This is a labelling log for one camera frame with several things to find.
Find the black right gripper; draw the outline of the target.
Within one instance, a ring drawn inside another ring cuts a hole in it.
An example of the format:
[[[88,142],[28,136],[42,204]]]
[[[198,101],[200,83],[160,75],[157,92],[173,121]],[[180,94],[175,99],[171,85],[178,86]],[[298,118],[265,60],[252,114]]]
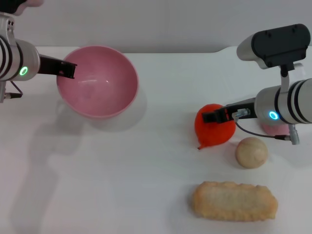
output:
[[[256,118],[254,97],[228,104],[225,108],[202,113],[202,119],[205,123],[224,123],[230,120],[251,118]]]

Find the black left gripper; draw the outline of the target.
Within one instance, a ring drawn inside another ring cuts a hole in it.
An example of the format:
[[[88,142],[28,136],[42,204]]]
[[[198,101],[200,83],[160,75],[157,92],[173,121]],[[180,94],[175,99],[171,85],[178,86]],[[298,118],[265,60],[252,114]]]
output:
[[[62,61],[57,58],[40,55],[39,74],[56,75],[74,79],[76,64]]]

